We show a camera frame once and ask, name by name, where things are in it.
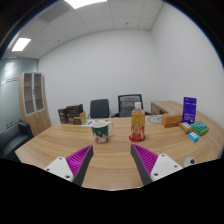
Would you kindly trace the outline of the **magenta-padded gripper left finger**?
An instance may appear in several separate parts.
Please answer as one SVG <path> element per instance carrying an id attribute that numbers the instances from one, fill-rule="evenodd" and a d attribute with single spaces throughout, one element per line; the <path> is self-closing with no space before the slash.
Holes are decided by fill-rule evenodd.
<path id="1" fill-rule="evenodd" d="M 45 171 L 81 186 L 92 156 L 93 146 L 89 145 L 68 157 L 56 158 Z"/>

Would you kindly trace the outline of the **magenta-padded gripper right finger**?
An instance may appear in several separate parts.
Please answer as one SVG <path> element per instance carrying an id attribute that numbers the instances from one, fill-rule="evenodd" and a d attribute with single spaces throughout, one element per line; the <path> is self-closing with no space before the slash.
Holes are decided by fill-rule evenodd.
<path id="1" fill-rule="evenodd" d="M 131 155 L 136 163 L 143 185 L 148 185 L 182 169 L 167 154 L 157 155 L 136 144 L 131 145 Z"/>

